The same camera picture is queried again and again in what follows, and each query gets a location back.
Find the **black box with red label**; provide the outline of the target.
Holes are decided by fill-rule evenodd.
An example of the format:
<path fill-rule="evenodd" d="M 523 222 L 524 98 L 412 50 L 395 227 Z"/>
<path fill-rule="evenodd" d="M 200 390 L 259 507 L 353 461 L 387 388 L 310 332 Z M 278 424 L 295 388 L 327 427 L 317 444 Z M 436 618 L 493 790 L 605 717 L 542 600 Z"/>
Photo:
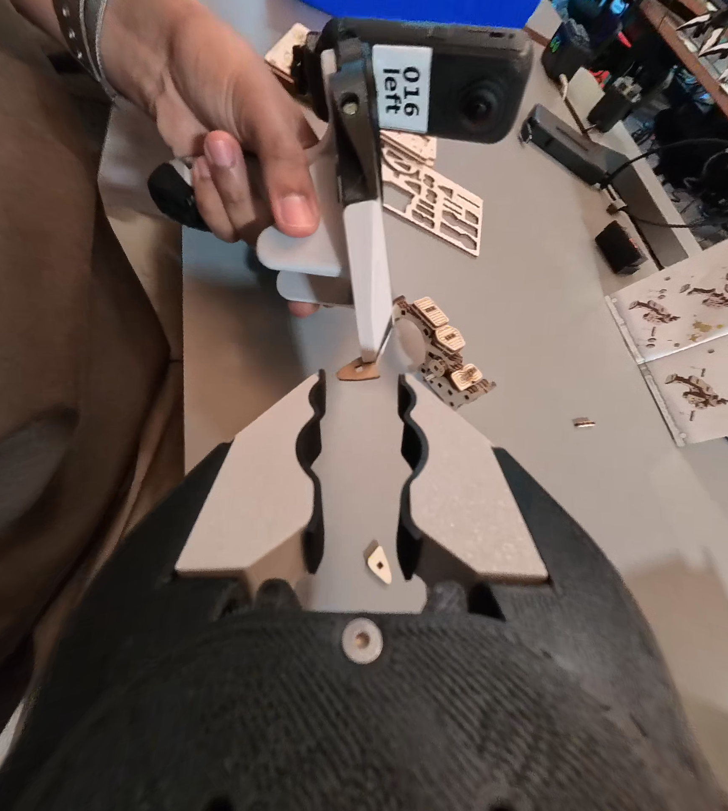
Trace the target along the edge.
<path fill-rule="evenodd" d="M 612 272 L 631 276 L 646 260 L 646 256 L 630 234 L 617 221 L 610 222 L 594 238 L 594 242 Z"/>

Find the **blue plastic bin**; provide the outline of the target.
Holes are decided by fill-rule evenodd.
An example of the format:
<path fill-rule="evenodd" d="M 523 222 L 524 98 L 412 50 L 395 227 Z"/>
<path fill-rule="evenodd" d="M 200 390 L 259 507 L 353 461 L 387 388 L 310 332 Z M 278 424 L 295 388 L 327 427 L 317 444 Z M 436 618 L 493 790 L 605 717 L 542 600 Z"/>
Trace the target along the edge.
<path fill-rule="evenodd" d="M 304 1 L 330 17 L 523 28 L 539 1 Z"/>

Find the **wooden background table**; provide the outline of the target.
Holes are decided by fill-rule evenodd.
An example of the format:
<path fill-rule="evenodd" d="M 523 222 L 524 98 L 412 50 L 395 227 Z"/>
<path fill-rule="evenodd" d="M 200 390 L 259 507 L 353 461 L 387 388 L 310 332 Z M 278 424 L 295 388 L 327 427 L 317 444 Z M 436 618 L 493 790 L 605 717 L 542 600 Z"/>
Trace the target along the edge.
<path fill-rule="evenodd" d="M 728 85 L 720 82 L 709 65 L 697 56 L 678 33 L 673 15 L 665 5 L 656 1 L 643 1 L 640 11 L 659 39 L 670 49 L 679 64 L 694 77 L 728 121 Z"/>

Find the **grey woven watch band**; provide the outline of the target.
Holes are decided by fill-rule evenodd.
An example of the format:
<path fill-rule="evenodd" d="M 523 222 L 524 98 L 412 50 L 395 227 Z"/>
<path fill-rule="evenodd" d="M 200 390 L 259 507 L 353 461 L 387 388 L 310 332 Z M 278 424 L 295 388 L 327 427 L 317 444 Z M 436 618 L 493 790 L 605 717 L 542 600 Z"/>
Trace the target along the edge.
<path fill-rule="evenodd" d="M 65 44 L 81 68 L 111 101 L 118 93 L 106 77 L 101 50 L 108 1 L 53 1 L 53 10 Z"/>

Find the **grey desk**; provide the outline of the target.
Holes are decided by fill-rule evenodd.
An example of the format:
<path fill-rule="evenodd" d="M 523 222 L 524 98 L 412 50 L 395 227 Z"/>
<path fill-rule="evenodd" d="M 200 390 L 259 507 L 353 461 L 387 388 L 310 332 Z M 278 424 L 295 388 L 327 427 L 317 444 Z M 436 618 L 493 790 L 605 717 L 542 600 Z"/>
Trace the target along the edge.
<path fill-rule="evenodd" d="M 149 617 L 146 662 L 18 809 L 728 809 L 618 571 L 506 450 L 494 447 L 547 581 L 414 577 L 423 606 L 388 611 L 364 563 L 332 565 L 363 539 L 328 536 L 318 475 L 317 573 L 176 573 L 232 441 L 108 564 Z"/>

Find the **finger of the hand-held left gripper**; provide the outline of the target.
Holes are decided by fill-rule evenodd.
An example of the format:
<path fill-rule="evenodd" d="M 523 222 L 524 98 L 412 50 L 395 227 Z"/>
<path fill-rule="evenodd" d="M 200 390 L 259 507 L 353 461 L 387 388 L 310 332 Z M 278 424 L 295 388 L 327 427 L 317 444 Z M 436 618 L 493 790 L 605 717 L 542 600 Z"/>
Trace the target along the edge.
<path fill-rule="evenodd" d="M 392 325 L 392 289 L 382 202 L 366 200 L 344 209 L 360 357 L 376 362 Z"/>

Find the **person's left hand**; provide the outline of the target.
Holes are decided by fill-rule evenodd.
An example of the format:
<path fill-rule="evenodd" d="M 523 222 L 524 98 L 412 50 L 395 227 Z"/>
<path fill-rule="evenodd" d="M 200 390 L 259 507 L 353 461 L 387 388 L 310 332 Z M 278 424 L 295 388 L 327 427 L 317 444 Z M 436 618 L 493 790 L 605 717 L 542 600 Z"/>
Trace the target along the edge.
<path fill-rule="evenodd" d="M 305 238 L 320 210 L 306 150 L 316 143 L 264 60 L 209 8 L 108 2 L 105 75 L 151 116 L 176 157 L 192 157 L 196 207 L 212 234 L 254 245 L 268 226 Z"/>

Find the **long black box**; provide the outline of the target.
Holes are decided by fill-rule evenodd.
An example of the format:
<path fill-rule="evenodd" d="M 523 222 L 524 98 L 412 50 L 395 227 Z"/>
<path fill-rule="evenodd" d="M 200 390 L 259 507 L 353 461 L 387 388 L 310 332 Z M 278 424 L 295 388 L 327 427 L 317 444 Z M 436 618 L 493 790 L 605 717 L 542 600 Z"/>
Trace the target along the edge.
<path fill-rule="evenodd" d="M 590 187 L 603 187 L 627 160 L 622 153 L 596 144 L 541 104 L 532 107 L 524 119 L 519 140 L 538 147 Z"/>

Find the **wooden puzzle model assembly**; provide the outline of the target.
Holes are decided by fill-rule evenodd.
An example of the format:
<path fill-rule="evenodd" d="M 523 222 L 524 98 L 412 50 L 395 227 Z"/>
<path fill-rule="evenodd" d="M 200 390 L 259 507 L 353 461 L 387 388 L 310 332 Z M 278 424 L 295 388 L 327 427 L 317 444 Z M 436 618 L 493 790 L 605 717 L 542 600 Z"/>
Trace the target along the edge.
<path fill-rule="evenodd" d="M 464 360 L 466 341 L 437 303 L 429 297 L 410 301 L 403 296 L 393 300 L 392 321 L 407 321 L 423 341 L 424 355 L 417 374 L 426 387 L 453 411 L 472 404 L 497 384 L 479 367 Z"/>

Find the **wooden sheet with cutouts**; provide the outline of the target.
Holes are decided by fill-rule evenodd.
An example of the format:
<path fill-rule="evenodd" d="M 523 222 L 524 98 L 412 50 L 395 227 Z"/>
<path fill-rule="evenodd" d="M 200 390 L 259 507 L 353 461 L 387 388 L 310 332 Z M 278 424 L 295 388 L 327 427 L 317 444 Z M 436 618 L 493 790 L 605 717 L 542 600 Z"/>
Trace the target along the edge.
<path fill-rule="evenodd" d="M 435 168 L 437 139 L 382 131 L 380 143 L 384 211 L 479 256 L 483 201 Z"/>

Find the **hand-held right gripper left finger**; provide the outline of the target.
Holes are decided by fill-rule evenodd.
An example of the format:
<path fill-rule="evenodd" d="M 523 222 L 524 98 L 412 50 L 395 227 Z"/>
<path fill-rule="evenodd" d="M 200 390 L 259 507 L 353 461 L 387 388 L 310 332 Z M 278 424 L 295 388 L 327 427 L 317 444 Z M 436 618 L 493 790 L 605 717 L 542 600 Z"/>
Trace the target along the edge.
<path fill-rule="evenodd" d="M 176 561 L 182 577 L 300 582 L 325 546 L 321 484 L 324 370 L 276 402 L 230 443 Z"/>

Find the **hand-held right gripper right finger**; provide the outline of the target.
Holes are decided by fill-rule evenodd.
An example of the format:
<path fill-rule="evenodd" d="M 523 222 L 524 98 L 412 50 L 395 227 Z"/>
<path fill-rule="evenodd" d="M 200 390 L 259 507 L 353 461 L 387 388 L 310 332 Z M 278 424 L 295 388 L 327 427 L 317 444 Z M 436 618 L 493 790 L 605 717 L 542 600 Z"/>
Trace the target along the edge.
<path fill-rule="evenodd" d="M 548 572 L 491 442 L 411 376 L 398 381 L 396 554 L 406 581 L 541 584 Z"/>

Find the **person's brown clothing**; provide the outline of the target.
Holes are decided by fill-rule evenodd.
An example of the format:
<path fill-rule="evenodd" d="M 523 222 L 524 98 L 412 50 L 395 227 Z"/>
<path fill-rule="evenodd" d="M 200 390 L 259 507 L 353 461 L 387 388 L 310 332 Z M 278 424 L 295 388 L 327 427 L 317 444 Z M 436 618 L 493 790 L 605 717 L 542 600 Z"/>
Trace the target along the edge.
<path fill-rule="evenodd" d="M 95 155 L 27 19 L 0 2 L 0 725 L 45 616 L 125 536 L 175 403 L 162 320 L 115 235 Z"/>

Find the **assembly instruction sheet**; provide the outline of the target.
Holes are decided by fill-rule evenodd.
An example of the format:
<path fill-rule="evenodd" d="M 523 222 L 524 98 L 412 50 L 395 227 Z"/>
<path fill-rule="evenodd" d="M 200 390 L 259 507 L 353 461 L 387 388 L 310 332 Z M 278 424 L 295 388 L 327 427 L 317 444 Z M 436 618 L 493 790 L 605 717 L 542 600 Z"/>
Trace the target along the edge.
<path fill-rule="evenodd" d="M 678 446 L 728 436 L 728 238 L 606 298 Z"/>

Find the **flat dark device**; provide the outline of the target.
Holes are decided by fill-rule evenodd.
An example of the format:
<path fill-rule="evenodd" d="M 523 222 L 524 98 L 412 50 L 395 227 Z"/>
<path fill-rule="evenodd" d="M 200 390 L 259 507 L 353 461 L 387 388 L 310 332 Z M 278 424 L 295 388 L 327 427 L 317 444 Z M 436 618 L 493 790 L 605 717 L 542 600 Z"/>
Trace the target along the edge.
<path fill-rule="evenodd" d="M 624 203 L 628 221 L 660 269 L 702 252 L 691 229 L 679 227 L 685 223 L 645 159 L 624 168 L 611 180 L 610 189 Z"/>

